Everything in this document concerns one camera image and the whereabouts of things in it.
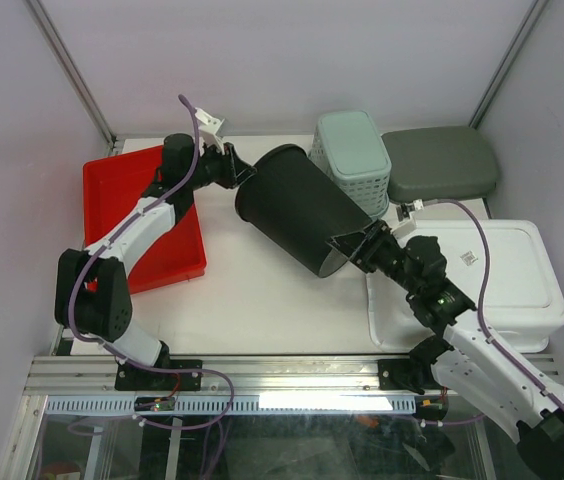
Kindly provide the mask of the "red plastic tray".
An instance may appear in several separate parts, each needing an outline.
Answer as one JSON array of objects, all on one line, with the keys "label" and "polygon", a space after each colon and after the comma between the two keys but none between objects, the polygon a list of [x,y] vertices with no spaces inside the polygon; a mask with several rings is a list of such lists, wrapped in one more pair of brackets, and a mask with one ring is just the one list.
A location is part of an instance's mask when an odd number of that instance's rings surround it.
[{"label": "red plastic tray", "polygon": [[[85,241],[94,243],[136,205],[161,164],[162,148],[138,150],[83,166]],[[138,261],[128,282],[132,294],[201,277],[207,266],[197,210],[191,207]]]}]

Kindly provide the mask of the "light blue perforated basket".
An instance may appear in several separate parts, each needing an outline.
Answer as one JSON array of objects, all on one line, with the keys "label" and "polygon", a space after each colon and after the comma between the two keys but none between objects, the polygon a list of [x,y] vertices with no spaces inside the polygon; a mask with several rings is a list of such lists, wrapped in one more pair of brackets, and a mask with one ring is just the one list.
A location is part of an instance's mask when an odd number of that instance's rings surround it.
[{"label": "light blue perforated basket", "polygon": [[372,117],[331,112],[317,122],[309,159],[370,217],[388,210],[391,160]]}]

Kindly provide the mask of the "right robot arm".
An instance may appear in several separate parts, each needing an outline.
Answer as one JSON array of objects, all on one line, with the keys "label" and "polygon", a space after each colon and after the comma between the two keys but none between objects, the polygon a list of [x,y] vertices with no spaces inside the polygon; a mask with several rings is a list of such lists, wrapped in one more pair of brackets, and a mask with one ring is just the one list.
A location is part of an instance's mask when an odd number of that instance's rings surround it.
[{"label": "right robot arm", "polygon": [[447,277],[437,239],[400,245],[377,221],[329,243],[363,272],[380,271],[402,287],[415,318],[432,331],[411,352],[412,381],[455,391],[509,436],[538,478],[564,479],[564,386],[511,347],[486,322],[482,302]]}]

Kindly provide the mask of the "grey-green plastic tray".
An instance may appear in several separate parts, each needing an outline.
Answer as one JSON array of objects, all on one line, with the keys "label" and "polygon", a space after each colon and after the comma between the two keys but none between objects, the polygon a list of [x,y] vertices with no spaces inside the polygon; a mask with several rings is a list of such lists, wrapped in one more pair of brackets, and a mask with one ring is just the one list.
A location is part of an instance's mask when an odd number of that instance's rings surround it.
[{"label": "grey-green plastic tray", "polygon": [[389,199],[482,198],[493,191],[500,172],[487,140],[467,126],[442,126],[382,135],[392,162]]}]

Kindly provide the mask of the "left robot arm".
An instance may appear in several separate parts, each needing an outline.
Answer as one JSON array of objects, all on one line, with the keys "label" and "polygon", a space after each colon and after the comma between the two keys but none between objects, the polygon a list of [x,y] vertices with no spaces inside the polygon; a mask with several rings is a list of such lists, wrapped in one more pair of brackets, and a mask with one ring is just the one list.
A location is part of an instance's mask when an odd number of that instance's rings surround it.
[{"label": "left robot arm", "polygon": [[169,348],[134,320],[129,274],[188,214],[195,191],[211,184],[236,189],[255,173],[232,143],[205,145],[187,134],[168,136],[161,162],[130,213],[85,249],[61,254],[56,321],[76,339],[97,344],[137,368],[146,386],[166,385],[172,373]]}]

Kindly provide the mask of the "black plastic bucket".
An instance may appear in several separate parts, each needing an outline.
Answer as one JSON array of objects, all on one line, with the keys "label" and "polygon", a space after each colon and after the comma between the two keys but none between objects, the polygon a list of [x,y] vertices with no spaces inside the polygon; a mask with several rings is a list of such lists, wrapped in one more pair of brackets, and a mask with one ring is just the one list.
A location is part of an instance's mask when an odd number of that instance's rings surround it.
[{"label": "black plastic bucket", "polygon": [[320,278],[346,264],[330,240],[364,230],[372,218],[297,145],[274,148],[255,170],[238,188],[238,216]]}]

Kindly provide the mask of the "white plastic tub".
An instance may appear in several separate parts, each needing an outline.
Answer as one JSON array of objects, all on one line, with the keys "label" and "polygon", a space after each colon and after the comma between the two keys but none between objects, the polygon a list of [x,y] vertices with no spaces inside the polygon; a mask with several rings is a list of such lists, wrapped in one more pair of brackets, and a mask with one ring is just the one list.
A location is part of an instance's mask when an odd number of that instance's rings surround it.
[{"label": "white plastic tub", "polygon": [[[482,220],[491,267],[484,314],[514,348],[538,353],[564,325],[564,298],[537,227],[522,220]],[[471,220],[419,220],[398,239],[435,236],[447,259],[448,277],[472,300],[479,296],[485,256]],[[413,316],[406,292],[376,272],[367,276],[368,322],[372,342],[382,351],[404,353],[431,331]]]}]

